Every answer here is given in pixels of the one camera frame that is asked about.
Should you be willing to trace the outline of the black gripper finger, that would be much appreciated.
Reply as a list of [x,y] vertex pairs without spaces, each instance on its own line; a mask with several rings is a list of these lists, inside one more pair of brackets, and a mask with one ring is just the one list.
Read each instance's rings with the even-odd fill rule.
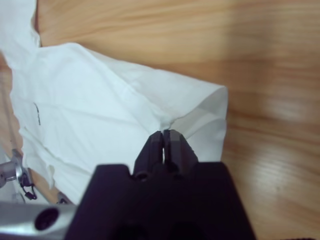
[[161,131],[149,136],[135,160],[133,176],[135,179],[148,179],[163,165],[164,139]]
[[185,137],[176,130],[165,130],[164,164],[170,173],[187,175],[199,162],[194,150]]

